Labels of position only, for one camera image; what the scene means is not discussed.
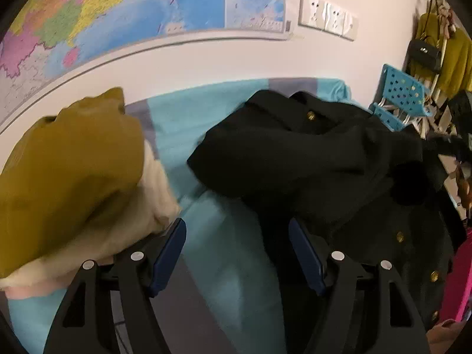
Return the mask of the person's right hand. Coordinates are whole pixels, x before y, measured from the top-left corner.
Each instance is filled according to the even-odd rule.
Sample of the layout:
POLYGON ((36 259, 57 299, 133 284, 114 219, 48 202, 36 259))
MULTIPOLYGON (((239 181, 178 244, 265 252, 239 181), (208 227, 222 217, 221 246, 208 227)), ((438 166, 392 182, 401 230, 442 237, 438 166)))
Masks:
POLYGON ((466 321, 445 320, 435 325, 426 333, 430 352, 432 354, 445 354, 454 341, 458 338, 466 321))

